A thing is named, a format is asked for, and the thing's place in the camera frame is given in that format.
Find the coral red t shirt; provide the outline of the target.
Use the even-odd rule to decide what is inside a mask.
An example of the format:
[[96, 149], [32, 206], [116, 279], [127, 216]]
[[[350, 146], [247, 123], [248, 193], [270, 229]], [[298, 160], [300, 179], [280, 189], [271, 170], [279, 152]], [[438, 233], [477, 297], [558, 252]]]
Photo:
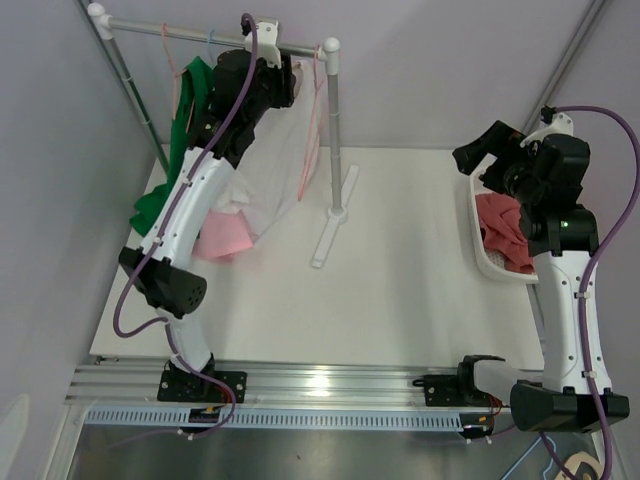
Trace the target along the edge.
[[483, 246], [502, 255], [507, 271], [533, 274], [533, 260], [520, 229], [519, 203], [497, 193], [476, 195], [475, 201]]

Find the white t shirt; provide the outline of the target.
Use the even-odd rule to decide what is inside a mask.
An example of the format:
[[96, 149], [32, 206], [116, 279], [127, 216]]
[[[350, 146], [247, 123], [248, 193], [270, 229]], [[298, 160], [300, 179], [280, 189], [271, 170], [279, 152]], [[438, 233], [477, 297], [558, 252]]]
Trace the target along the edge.
[[258, 240], [296, 203], [313, 104], [313, 65], [293, 63], [297, 79], [290, 108], [271, 109], [259, 121], [225, 192], [212, 210], [241, 212]]

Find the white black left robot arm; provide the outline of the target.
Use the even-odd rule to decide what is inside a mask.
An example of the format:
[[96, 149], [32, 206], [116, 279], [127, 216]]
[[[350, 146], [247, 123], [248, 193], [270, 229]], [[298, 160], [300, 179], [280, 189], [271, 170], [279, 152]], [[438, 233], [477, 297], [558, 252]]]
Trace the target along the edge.
[[192, 250], [209, 208], [231, 180], [256, 127], [270, 109], [294, 103], [296, 78], [289, 54], [277, 64], [245, 50], [219, 55], [203, 108], [187, 129], [178, 176], [156, 222], [139, 247], [125, 247], [119, 264], [127, 274], [113, 329], [131, 338], [160, 324], [171, 365], [183, 373], [180, 389], [194, 401], [215, 389], [214, 357], [197, 315], [207, 282], [190, 270]]

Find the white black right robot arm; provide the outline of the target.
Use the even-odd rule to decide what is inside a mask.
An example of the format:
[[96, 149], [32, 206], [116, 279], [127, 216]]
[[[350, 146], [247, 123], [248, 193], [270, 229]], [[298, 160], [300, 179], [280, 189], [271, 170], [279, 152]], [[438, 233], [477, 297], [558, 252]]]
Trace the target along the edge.
[[467, 356], [456, 395], [470, 405], [488, 395], [503, 401], [521, 431], [603, 431], [628, 418], [630, 402], [614, 392], [600, 347], [595, 273], [601, 244], [594, 214], [579, 202], [590, 147], [559, 114], [530, 136], [496, 121], [453, 152], [465, 175], [488, 155], [495, 160], [479, 177], [483, 186], [520, 206], [520, 229], [538, 277], [544, 369], [534, 379], [500, 357]]

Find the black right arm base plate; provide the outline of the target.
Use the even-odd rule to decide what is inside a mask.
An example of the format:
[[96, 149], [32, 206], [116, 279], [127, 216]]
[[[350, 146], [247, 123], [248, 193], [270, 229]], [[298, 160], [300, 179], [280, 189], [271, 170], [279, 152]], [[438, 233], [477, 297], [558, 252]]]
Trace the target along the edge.
[[479, 390], [469, 376], [462, 374], [424, 375], [412, 381], [422, 390], [427, 407], [498, 407], [501, 402]]

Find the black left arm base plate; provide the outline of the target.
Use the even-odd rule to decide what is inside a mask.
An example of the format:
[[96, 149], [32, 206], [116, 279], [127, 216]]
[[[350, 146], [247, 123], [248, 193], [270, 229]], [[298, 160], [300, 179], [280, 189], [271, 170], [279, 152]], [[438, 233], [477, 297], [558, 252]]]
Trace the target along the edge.
[[[228, 387], [242, 404], [246, 393], [247, 374], [242, 371], [216, 371], [213, 377]], [[182, 370], [162, 372], [157, 400], [172, 403], [230, 403], [229, 393], [217, 384]]]

